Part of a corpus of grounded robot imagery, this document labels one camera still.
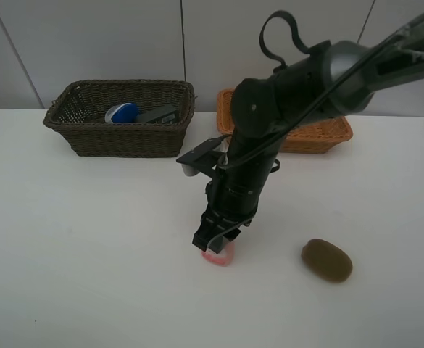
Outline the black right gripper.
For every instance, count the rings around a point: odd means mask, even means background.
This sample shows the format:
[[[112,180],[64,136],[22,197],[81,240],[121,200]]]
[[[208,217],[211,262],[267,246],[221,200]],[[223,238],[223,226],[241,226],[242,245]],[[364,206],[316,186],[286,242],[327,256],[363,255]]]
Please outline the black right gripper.
[[[253,209],[249,214],[228,214],[207,206],[192,244],[202,251],[221,254],[241,233],[241,227],[250,225],[256,212]]]

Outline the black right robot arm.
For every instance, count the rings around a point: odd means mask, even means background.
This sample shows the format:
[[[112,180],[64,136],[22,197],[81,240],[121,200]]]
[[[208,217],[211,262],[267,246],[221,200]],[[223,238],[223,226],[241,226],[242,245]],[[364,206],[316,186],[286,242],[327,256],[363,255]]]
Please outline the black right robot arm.
[[[370,48],[351,41],[306,46],[292,14],[278,10],[273,17],[289,25],[305,58],[287,65],[261,45],[278,66],[269,78],[247,78],[235,87],[228,149],[219,149],[223,137],[210,138],[178,159],[184,170],[209,178],[207,207],[192,239],[202,251],[221,252],[250,225],[292,130],[361,112],[376,91],[424,79],[424,13]]]

